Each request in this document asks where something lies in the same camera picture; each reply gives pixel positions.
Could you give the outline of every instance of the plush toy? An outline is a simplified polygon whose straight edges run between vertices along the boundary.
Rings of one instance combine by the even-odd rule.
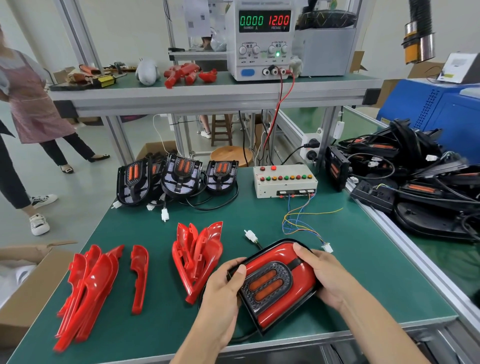
[[[140,58],[137,71],[135,73],[137,80],[139,80],[145,86],[153,85],[158,79],[160,79],[160,72],[153,59]]]

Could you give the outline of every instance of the blue machine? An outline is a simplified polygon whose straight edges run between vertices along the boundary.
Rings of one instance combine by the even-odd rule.
[[[438,143],[480,163],[480,98],[460,95],[474,85],[436,84],[426,79],[398,82],[377,120],[410,119],[410,127],[422,131],[443,129]]]

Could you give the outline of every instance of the hand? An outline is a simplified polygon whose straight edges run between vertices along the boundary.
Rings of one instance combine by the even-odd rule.
[[[340,311],[346,297],[361,287],[330,253],[320,250],[310,252],[297,243],[293,244],[293,250],[300,259],[313,268],[317,279],[323,285],[323,288],[318,290],[317,296],[337,311]]]
[[[193,325],[200,328],[203,335],[218,342],[219,350],[226,347],[233,336],[240,306],[237,293],[245,281],[247,268],[240,265],[230,282],[227,281],[227,271],[244,260],[245,258],[230,260],[210,276],[202,306]]]

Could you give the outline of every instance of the power outlet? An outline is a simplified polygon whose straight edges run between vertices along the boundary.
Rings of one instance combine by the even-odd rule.
[[[318,128],[316,133],[306,133],[303,135],[301,144],[307,144],[309,143],[312,139],[316,139],[319,143],[322,141],[322,129]],[[315,156],[313,159],[309,159],[308,156],[312,156],[312,153],[309,153],[310,151],[315,152]],[[300,157],[302,157],[304,160],[315,160],[318,156],[318,153],[320,152],[320,147],[318,148],[302,148],[300,149]]]

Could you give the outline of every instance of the gray floor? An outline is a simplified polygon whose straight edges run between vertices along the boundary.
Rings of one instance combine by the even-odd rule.
[[[15,131],[9,106],[3,102],[0,102],[0,119],[12,132]],[[163,140],[174,140],[167,118],[157,116],[155,123]],[[152,125],[152,115],[126,123],[124,126],[134,155],[146,142],[160,140]],[[195,151],[211,151],[226,144],[216,142],[216,146],[211,147],[210,140],[197,134],[195,122],[189,123],[189,126],[192,148]],[[39,210],[47,217],[51,231],[35,237],[30,232],[28,219],[23,212],[13,209],[5,198],[0,196],[2,216],[0,246],[75,240],[78,244],[69,245],[68,248],[79,251],[95,230],[115,198],[119,162],[115,158],[103,126],[85,126],[78,128],[77,132],[96,153],[111,154],[113,158],[88,163],[60,139],[59,146],[75,169],[75,174],[67,175],[60,171],[38,144],[22,145],[18,139],[3,136],[15,168],[29,194],[54,193],[60,198],[58,202]],[[234,126],[233,143],[235,145],[242,143],[239,124]],[[208,161],[208,157],[202,157],[201,160]]]

